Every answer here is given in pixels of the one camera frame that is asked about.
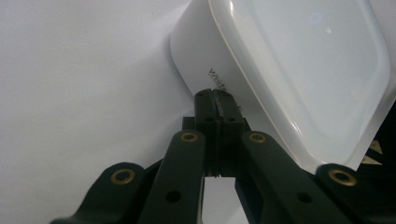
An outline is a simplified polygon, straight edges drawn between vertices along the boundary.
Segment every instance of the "container lid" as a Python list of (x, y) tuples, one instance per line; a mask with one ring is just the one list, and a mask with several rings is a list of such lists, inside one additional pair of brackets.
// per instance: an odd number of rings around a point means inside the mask
[(209, 0), (262, 108), (303, 168), (347, 163), (389, 81), (368, 1)]

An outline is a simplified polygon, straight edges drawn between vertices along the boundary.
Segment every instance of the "white surface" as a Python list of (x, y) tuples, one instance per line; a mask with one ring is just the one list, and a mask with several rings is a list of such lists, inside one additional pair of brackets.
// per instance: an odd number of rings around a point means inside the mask
[(0, 223), (71, 216), (107, 167), (163, 157), (193, 115), (169, 52), (187, 4), (0, 1)]
[(356, 169), (396, 98), (383, 97), (396, 86), (365, 0), (196, 0), (171, 52), (192, 92), (232, 93), (253, 128), (311, 173), (330, 162)]

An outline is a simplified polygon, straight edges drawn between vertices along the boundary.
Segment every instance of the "black metal bracket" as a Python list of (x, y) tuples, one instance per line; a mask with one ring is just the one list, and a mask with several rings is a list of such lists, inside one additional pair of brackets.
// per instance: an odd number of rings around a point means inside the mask
[(310, 175), (267, 133), (253, 132), (226, 91), (195, 97), (162, 161), (106, 169), (69, 218), (53, 224), (202, 223), (206, 176), (235, 177), (249, 223), (396, 223), (396, 203), (357, 172)]

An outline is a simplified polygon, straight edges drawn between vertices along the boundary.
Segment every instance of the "plastic container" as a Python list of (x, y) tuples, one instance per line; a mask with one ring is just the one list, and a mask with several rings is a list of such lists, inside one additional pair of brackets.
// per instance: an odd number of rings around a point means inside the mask
[(356, 169), (395, 100), (368, 1), (193, 0), (171, 52), (192, 93), (231, 93), (311, 173)]

